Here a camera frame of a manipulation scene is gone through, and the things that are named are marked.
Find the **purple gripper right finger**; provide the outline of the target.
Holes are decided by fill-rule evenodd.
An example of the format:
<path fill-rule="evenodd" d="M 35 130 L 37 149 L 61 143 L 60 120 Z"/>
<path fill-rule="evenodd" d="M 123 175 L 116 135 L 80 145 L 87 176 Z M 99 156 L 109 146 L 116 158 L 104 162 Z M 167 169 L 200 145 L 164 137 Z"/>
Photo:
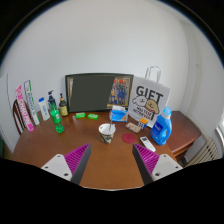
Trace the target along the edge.
<path fill-rule="evenodd" d="M 182 169 L 168 154 L 158 155 L 138 144 L 133 145 L 132 153 L 145 185 Z"/>

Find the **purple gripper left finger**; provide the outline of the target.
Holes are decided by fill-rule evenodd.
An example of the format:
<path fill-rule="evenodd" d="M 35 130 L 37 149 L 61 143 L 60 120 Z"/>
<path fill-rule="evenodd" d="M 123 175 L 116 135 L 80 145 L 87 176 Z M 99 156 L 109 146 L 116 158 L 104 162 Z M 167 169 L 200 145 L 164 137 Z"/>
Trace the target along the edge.
<path fill-rule="evenodd" d="M 90 155 L 91 145 L 86 144 L 66 155 L 56 154 L 42 169 L 79 185 Z"/>

